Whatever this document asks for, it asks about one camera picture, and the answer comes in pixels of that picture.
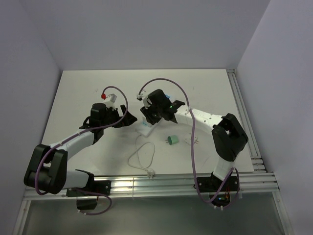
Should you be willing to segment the white plug with switch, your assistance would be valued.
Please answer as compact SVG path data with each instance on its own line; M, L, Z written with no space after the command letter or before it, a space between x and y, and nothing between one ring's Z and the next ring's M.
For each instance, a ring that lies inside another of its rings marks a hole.
M192 133L187 133L184 137L184 141L188 144L191 145L193 144L198 144L198 137L196 135L192 136Z

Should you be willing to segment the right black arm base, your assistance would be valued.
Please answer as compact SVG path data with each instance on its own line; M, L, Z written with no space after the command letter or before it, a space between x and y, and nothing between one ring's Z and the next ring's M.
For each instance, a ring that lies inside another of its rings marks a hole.
M225 182L217 178L211 173L209 177L197 177L197 185L200 193L213 193L209 196L210 203L215 207L224 208L231 204L232 198L230 193L235 191L236 199L240 191L239 173L236 176L229 175L225 178Z

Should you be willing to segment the white colourful power strip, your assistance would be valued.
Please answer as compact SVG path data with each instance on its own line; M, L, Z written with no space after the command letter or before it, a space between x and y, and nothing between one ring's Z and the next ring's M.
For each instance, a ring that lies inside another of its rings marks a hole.
M182 102L182 101L179 101L179 100L174 100L174 101L176 101L177 103L178 103L178 109L181 107L181 106L184 106L185 105L185 103L184 102ZM147 120L146 120L146 118L143 116L143 118L142 118L142 123L141 123L141 125L142 125L142 127L140 127L139 129L138 129L138 131L139 131L139 133L141 133L141 134L143 134L143 136L145 136L145 137L148 137L149 135L150 135L150 133L155 129L155 127L157 126L157 124L158 123L156 123L155 125L151 125L151 124L149 124L148 122L147 122Z

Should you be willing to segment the aluminium frame rail right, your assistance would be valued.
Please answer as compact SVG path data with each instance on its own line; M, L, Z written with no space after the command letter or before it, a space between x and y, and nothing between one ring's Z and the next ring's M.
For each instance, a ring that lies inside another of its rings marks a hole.
M240 120L242 122L242 126L248 136L248 149L250 152L252 165L254 167L254 172L267 172L266 167L264 165L264 161L262 159L254 132L252 130L252 126L248 117L248 113L244 104L244 100L239 89L239 85L236 79L236 73L234 69L226 70L228 80L230 86L232 88L232 92L235 98L235 103L237 105L237 109L239 112Z

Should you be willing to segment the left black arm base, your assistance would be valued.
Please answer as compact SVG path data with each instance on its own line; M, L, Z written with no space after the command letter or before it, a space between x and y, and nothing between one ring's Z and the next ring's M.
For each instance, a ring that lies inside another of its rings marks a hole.
M112 206L110 198L111 181L93 181L84 188L67 189L66 197L76 198L77 210L85 215L100 215L107 212ZM108 206L100 211L95 212L100 197L108 199Z

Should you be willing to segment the aluminium frame rail front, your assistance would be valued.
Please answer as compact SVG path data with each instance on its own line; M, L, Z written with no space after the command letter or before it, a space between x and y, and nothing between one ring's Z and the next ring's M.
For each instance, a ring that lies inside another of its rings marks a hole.
M277 192L279 186L273 173L241 173L241 193ZM197 195L191 174L96 177L95 181L111 181L111 198Z

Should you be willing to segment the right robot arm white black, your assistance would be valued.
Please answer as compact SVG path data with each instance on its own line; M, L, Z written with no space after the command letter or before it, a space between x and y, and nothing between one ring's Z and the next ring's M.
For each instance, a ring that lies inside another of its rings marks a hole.
M183 101L171 101L161 89L149 94L143 90L137 95L137 100L143 102L140 111L151 125L163 119L192 128L198 127L210 134L219 155L218 163L212 172L212 187L221 191L228 186L227 174L248 142L247 134L233 114L221 116L193 109Z

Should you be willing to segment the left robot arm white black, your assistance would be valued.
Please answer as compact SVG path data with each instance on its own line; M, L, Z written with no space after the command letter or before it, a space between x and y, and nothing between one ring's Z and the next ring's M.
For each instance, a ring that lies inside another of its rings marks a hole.
M94 145L108 127L121 128L134 124L137 118L121 105L123 113L104 103L93 104L90 115L78 133L52 145L37 145L32 153L23 182L39 195L57 194L63 189L78 188L83 195L95 191L94 175L84 170L69 171L68 160L84 148Z

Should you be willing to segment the aluminium frame rail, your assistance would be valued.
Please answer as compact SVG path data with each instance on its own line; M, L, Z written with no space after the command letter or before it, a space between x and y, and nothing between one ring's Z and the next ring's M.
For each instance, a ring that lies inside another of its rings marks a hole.
M277 192L279 186L273 173L241 173L241 193ZM111 181L111 198L197 195L191 174L96 177L95 181Z
M267 172L266 167L264 165L264 161L262 159L254 132L252 130L252 126L248 117L248 113L244 104L244 100L239 89L239 85L236 79L236 73L234 69L226 70L228 80L230 86L232 88L232 92L235 98L235 103L237 105L237 109L239 112L240 120L242 122L242 126L248 136L248 149L250 152L252 165L254 167L254 172Z

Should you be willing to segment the green plug adapter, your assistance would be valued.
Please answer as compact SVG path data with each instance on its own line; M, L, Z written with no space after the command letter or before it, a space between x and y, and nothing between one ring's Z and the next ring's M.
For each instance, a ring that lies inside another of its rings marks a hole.
M179 143L179 138L177 135L170 135L166 138L166 143L169 145L174 145Z

